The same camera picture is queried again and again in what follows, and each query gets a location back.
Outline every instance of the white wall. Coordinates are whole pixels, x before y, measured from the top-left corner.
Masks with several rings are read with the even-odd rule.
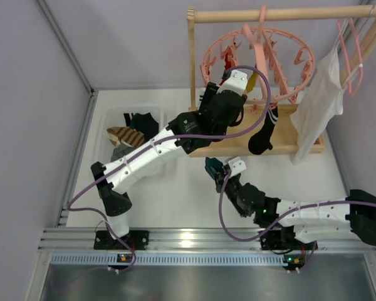
[[[48,0],[54,15],[74,49],[82,68],[95,87],[188,87],[188,34],[186,14],[196,10],[255,9],[336,6],[359,0]],[[242,23],[198,24],[196,62],[222,35]],[[265,26],[291,31],[306,41],[316,59],[322,58],[337,36],[334,20],[266,22]],[[280,40],[276,45],[290,83],[300,80],[298,68],[289,68],[298,51]],[[254,64],[248,46],[240,62]],[[217,74],[221,77],[222,68]],[[197,68],[197,85],[202,85]]]
[[[329,124],[330,135],[349,188],[376,196],[376,49],[364,64],[365,77],[344,114]]]
[[[35,3],[0,0],[0,300],[23,297],[87,98]]]

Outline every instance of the plastic basket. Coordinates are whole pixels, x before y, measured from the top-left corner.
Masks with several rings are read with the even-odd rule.
[[[93,152],[92,163],[99,161],[102,164],[109,163],[114,150],[114,145],[107,137],[106,129],[109,127],[124,127],[125,113],[150,113],[154,120],[159,123],[159,130],[164,127],[164,112],[160,105],[154,103],[141,103],[137,105],[118,105],[108,108],[102,115],[99,123],[99,131],[96,138],[96,147]]]

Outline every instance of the wooden pole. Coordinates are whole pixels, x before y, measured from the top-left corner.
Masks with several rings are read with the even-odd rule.
[[[188,46],[189,46],[189,77],[191,81],[191,107],[189,110],[196,110],[196,81],[195,81],[195,11],[188,8]]]
[[[365,37],[359,43],[359,47],[361,49],[362,61],[365,62],[376,47],[376,20],[372,23],[369,30],[366,32]],[[357,54],[355,53],[350,60],[350,69],[353,70],[358,65],[359,59]],[[344,68],[340,73],[340,82],[342,85],[347,79],[347,76],[347,70]]]
[[[376,17],[376,5],[332,6],[325,8],[268,9],[265,21],[289,21],[311,19],[342,19]],[[245,11],[196,11],[195,23],[250,22],[258,21],[259,9]]]

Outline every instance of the white towel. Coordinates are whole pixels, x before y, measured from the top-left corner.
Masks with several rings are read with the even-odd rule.
[[[317,73],[303,97],[296,112],[290,118],[298,132],[297,144],[300,147],[292,158],[297,165],[303,161],[317,138],[326,129],[334,115],[343,113],[343,93],[340,84],[340,66],[337,49],[317,64]]]

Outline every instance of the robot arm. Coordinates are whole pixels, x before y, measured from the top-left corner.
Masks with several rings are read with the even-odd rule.
[[[183,134],[225,135],[229,126],[239,124],[237,119],[243,113],[246,101],[247,75],[233,70],[225,77],[226,81],[220,87],[211,82],[207,85],[198,110],[179,114],[153,139],[125,157],[105,165],[96,162],[91,166],[93,177],[97,180],[125,165],[97,184],[108,222],[118,237],[129,232],[125,213],[132,207],[127,191],[133,184],[168,161],[220,141],[171,137]],[[156,143],[168,137],[170,140]]]
[[[245,169],[245,163],[239,157],[229,159],[226,165],[215,158],[206,158],[205,170],[215,180],[218,193],[221,192],[226,175],[231,173],[224,192],[240,216],[254,214],[254,223],[262,228],[279,219],[273,230],[262,236],[264,250],[300,250],[302,247],[309,250],[317,240],[354,238],[376,246],[376,208],[349,202],[331,205],[329,202],[321,202],[319,206],[316,202],[270,198],[250,183],[240,183],[241,172]],[[344,200],[376,204],[376,197],[362,190],[351,190],[349,197]],[[303,209],[285,214],[300,207]]]

